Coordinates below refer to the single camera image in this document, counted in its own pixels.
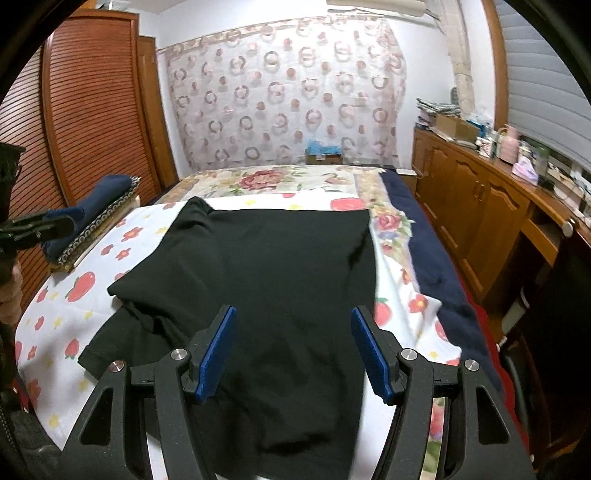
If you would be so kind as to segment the person's left hand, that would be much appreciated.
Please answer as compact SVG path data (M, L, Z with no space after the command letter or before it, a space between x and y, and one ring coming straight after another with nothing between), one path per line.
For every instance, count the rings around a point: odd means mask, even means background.
M0 321L11 328L15 328L21 318L22 284L21 265L16 261L11 279L0 288Z

